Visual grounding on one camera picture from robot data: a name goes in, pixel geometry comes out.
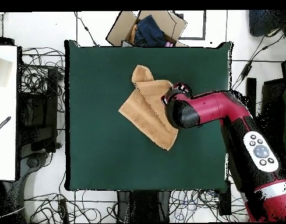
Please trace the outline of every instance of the tan cloth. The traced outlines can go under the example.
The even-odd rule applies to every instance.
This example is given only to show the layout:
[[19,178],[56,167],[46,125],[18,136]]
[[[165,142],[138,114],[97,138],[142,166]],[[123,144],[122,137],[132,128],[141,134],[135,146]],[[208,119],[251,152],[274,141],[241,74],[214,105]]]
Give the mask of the tan cloth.
[[129,38],[129,42],[132,43],[133,45],[135,44],[136,30],[137,30],[137,25],[134,25],[131,30],[130,38]]
[[168,122],[161,96],[168,92],[172,83],[154,80],[150,70],[138,65],[132,74],[136,89],[119,109],[142,133],[167,151],[174,144],[178,130]]

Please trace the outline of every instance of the blue fabric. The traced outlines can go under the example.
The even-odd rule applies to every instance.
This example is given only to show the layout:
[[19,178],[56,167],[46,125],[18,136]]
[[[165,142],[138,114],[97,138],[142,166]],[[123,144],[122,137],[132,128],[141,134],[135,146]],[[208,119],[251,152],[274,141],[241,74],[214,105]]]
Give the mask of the blue fabric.
[[252,36],[269,34],[286,24],[286,10],[250,10],[249,31]]
[[164,32],[157,26],[152,15],[137,24],[135,45],[139,47],[165,47]]

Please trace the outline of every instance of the open cardboard box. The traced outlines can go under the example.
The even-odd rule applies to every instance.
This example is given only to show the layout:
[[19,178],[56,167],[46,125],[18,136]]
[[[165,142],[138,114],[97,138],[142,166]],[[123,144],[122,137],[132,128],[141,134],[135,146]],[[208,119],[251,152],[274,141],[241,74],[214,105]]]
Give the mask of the open cardboard box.
[[141,10],[138,17],[131,11],[121,11],[106,40],[113,46],[121,46],[122,40],[129,41],[133,26],[148,15],[152,15],[161,31],[164,32],[166,41],[173,43],[176,47],[187,47],[177,40],[187,22],[166,10]]

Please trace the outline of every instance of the white floor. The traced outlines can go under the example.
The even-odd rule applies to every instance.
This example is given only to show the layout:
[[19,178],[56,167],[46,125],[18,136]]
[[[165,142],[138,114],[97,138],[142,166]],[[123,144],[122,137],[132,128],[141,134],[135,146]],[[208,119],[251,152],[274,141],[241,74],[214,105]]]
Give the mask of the white floor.
[[[91,35],[95,41],[101,46],[109,46],[105,40],[107,33],[115,22],[118,16],[116,12],[78,12],[85,25],[89,28]],[[202,29],[203,20],[200,18],[200,13],[195,11],[186,11],[184,19],[188,21],[189,30],[186,31],[185,37],[191,32],[191,37],[199,37]],[[248,10],[207,10],[206,13],[206,38],[205,40],[181,40],[181,42],[193,47],[217,47],[225,41],[234,42],[232,52],[232,81],[235,82],[241,70],[253,54],[261,37],[255,38],[250,36],[248,28]],[[9,37],[15,40],[17,46],[23,48],[30,47],[51,47],[59,51],[65,52],[63,42],[66,39],[76,40],[81,46],[93,46],[89,34],[85,31],[80,21],[76,21],[73,12],[36,12],[36,13],[6,13],[3,20],[0,15],[0,36]],[[272,38],[265,38],[260,48],[276,41],[282,33]],[[48,48],[42,49],[42,53],[50,51]],[[46,57],[46,61],[57,62],[59,57]],[[261,89],[264,81],[282,78],[281,62],[286,60],[286,39],[279,41],[277,44],[262,51],[253,62],[253,68],[248,77],[257,79],[257,102],[261,101]],[[238,90],[245,94],[245,81],[241,83]],[[58,113],[58,128],[63,127],[64,116]],[[50,193],[58,193],[59,185],[63,179],[65,172],[65,134],[62,131],[58,136],[58,142],[63,144],[63,147],[58,150],[52,159],[49,166],[42,168],[40,171],[33,173],[27,180],[26,189],[24,192],[25,199],[33,198],[39,195]],[[79,207],[82,206],[82,195],[84,191],[71,192],[66,191],[63,183],[60,187],[61,193],[70,201],[76,201]],[[232,186],[233,200],[239,198],[239,193]],[[115,191],[86,191],[83,197],[85,208],[96,208],[101,212],[102,217],[106,216],[107,207],[112,207],[116,201]],[[26,201],[26,215],[29,218],[40,206],[41,201]],[[241,208],[241,202],[235,201],[232,209]],[[74,211],[74,206],[68,204],[68,210]],[[211,211],[206,208],[199,208],[193,211],[194,222],[215,222],[216,218]],[[174,214],[171,216],[172,222],[181,222]],[[94,219],[96,213],[88,211],[86,213],[89,219]],[[38,214],[35,221],[44,219],[43,215]],[[248,217],[241,215],[240,221],[247,221]],[[76,218],[76,223],[87,223],[85,217]],[[115,222],[112,217],[107,217],[103,222]]]

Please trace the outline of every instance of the control buttons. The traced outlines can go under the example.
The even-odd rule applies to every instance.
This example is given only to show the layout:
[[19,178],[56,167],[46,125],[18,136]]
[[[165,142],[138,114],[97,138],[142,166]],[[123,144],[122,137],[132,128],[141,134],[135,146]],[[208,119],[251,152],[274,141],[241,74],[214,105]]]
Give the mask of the control buttons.
[[274,160],[272,158],[268,158],[269,163],[274,163]]
[[267,162],[266,162],[265,160],[260,160],[260,164],[261,164],[262,166],[265,166],[265,165],[267,164]]
[[256,157],[258,158],[267,158],[270,154],[269,150],[267,147],[264,145],[257,145],[253,149],[253,153],[255,154]]

